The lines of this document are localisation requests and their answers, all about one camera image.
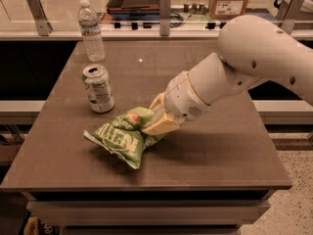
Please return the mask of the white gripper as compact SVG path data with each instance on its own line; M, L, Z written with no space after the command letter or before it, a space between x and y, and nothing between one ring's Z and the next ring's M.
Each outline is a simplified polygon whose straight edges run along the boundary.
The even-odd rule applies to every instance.
M182 71L169 82L165 94L159 93L155 97L150 109L162 116L157 121L148 122L142 131L155 136L179 129L183 119L196 120L209 110L209 105L198 97L188 73Z

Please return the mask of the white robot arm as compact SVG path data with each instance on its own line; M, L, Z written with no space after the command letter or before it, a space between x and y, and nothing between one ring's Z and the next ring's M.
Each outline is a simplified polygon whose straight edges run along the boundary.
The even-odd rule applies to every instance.
M160 135L195 120L221 99L271 80L313 103L313 49L275 24L253 15L228 21L218 51L174 77L150 105L142 131Z

